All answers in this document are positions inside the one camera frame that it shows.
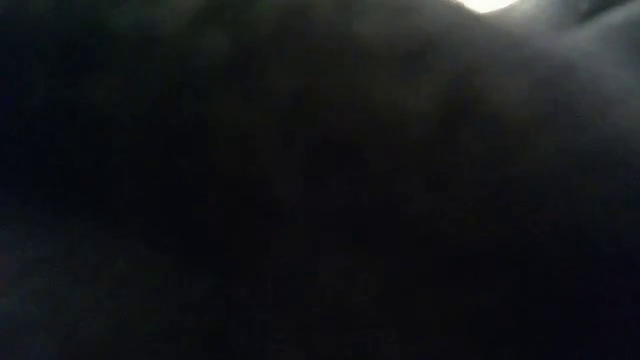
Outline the black garment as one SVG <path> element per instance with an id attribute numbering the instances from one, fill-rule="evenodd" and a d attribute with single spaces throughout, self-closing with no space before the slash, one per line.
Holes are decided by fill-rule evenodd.
<path id="1" fill-rule="evenodd" d="M 0 0 L 0 360 L 640 360 L 640 0 Z"/>

